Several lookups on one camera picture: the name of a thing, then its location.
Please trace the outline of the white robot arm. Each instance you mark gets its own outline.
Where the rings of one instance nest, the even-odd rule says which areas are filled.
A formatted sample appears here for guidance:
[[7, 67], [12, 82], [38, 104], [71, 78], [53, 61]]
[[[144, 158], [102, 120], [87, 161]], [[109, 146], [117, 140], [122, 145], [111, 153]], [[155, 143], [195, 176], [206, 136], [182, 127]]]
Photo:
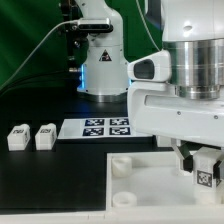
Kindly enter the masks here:
[[76, 0], [89, 50], [79, 92], [127, 98], [131, 126], [168, 137], [183, 170], [202, 174], [189, 145], [224, 147], [224, 0], [145, 0], [162, 31], [156, 53], [127, 62], [123, 21], [105, 0]]

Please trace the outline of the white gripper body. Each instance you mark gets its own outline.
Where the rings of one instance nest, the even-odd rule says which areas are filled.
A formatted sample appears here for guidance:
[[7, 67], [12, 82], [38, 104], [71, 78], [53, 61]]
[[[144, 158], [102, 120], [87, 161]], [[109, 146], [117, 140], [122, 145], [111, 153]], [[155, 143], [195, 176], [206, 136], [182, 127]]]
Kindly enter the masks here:
[[224, 147], [224, 101], [177, 97], [167, 84], [134, 82], [128, 90], [128, 117], [137, 131]]

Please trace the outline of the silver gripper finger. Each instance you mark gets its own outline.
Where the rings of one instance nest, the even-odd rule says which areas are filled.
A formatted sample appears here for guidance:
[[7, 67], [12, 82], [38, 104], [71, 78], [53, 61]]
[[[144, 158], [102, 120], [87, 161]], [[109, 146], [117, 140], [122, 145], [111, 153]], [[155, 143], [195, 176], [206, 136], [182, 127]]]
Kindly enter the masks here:
[[224, 181], [224, 159], [218, 161], [216, 172], [217, 178]]
[[180, 169], [191, 173], [193, 171], [193, 156], [190, 154], [189, 144], [182, 140], [172, 139], [171, 147], [180, 160]]

